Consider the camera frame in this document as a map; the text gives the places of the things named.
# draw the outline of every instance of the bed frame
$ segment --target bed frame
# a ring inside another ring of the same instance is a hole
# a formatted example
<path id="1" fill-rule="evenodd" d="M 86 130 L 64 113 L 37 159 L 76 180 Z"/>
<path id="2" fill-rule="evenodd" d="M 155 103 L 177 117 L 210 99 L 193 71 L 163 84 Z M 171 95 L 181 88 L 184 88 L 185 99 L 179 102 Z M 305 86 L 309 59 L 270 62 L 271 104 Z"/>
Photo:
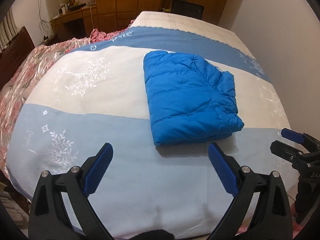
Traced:
<path id="1" fill-rule="evenodd" d="M 21 63 L 34 48 L 30 35 L 23 26 L 9 46 L 0 54 L 0 90 L 14 76 Z M 28 214 L 27 199 L 14 189 L 2 171 L 0 171 L 0 182 L 7 186 L 4 190 Z"/>
<path id="2" fill-rule="evenodd" d="M 9 46 L 0 54 L 0 90 L 13 77 L 34 48 L 32 39 L 23 26 Z"/>

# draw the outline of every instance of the black monitor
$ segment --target black monitor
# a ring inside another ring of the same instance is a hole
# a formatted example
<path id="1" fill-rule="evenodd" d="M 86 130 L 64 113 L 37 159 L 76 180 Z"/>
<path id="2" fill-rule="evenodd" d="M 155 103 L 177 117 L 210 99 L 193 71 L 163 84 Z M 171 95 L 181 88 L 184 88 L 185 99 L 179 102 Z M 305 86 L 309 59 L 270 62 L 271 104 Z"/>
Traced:
<path id="1" fill-rule="evenodd" d="M 171 13 L 202 20 L 203 11 L 204 6 L 202 5 L 180 0 L 172 0 Z"/>

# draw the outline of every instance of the wooden headboard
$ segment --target wooden headboard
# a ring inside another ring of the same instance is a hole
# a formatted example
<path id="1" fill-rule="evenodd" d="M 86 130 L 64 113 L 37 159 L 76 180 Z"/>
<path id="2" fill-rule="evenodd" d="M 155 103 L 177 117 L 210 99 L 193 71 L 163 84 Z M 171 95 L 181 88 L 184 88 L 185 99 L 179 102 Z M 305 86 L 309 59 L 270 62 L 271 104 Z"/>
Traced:
<path id="1" fill-rule="evenodd" d="M 30 35 L 23 26 L 11 44 L 0 54 L 0 90 L 34 48 Z"/>

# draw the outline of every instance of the desk drawer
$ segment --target desk drawer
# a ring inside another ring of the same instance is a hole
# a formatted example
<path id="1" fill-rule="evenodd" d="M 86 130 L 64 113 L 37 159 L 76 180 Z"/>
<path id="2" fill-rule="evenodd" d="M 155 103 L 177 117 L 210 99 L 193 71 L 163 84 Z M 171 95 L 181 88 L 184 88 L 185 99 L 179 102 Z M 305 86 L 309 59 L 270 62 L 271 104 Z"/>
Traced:
<path id="1" fill-rule="evenodd" d="M 62 16 L 61 17 L 61 22 L 62 23 L 67 23 L 74 21 L 76 19 L 81 19 L 82 18 L 82 12 L 75 12 L 75 13 L 70 13 L 68 15 Z"/>
<path id="2" fill-rule="evenodd" d="M 92 15 L 97 15 L 97 8 L 91 8 L 91 12 L 90 7 L 82 10 L 83 17 L 91 16 L 91 13 Z"/>
<path id="3" fill-rule="evenodd" d="M 118 12 L 117 19 L 118 20 L 133 20 L 137 17 L 137 12 Z"/>
<path id="4" fill-rule="evenodd" d="M 61 19 L 53 19 L 53 24 L 54 26 L 60 25 L 61 24 Z"/>

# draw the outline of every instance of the metal screw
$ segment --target metal screw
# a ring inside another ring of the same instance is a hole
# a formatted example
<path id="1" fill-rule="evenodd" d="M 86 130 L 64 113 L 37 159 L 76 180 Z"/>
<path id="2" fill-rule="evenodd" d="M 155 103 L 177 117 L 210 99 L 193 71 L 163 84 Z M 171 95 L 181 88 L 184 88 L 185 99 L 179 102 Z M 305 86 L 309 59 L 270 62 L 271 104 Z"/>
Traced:
<path id="1" fill-rule="evenodd" d="M 49 175 L 49 171 L 43 171 L 42 173 L 41 173 L 41 176 L 42 177 L 46 177 L 46 176 L 48 176 Z"/>
<path id="2" fill-rule="evenodd" d="M 77 173 L 79 170 L 80 170 L 80 167 L 79 167 L 79 166 L 73 166 L 73 167 L 71 168 L 71 172 L 72 172 L 72 173 Z"/>
<path id="3" fill-rule="evenodd" d="M 275 178 L 279 178 L 279 177 L 280 177 L 280 174 L 279 174 L 279 172 L 277 172 L 277 171 L 273 171 L 273 172 L 272 172 L 272 175 L 273 175 Z"/>
<path id="4" fill-rule="evenodd" d="M 249 173 L 249 172 L 250 172 L 250 168 L 249 168 L 248 166 L 243 166 L 243 167 L 242 167 L 242 171 L 243 171 L 244 173 Z"/>

